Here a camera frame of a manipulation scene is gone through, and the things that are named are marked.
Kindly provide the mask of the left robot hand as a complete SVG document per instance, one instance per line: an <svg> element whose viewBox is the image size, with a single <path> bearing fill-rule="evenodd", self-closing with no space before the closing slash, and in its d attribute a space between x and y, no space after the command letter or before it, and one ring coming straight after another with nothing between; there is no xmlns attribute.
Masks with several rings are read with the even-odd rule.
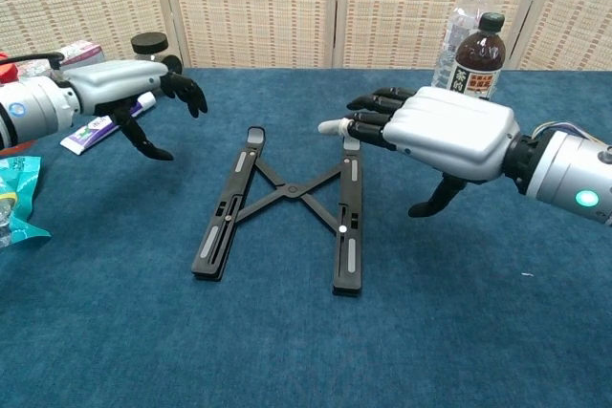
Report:
<svg viewBox="0 0 612 408"><path fill-rule="evenodd" d="M160 90L185 102L194 118L208 111L200 86L161 62L111 60L68 70L65 76L76 91L82 114L108 116L132 145L152 160L171 161L173 156L156 147L132 117L131 110L141 95Z"/></svg>

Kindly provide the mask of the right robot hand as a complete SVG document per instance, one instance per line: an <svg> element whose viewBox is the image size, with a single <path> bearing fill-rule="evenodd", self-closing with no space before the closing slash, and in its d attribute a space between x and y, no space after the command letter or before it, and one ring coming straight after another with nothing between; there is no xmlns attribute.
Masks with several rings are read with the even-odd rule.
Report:
<svg viewBox="0 0 612 408"><path fill-rule="evenodd" d="M442 211L469 183L498 179L519 133L511 108L431 86L383 87L347 108L350 114L321 122L320 134L404 153L442 173L431 197L409 208L412 218Z"/></svg>

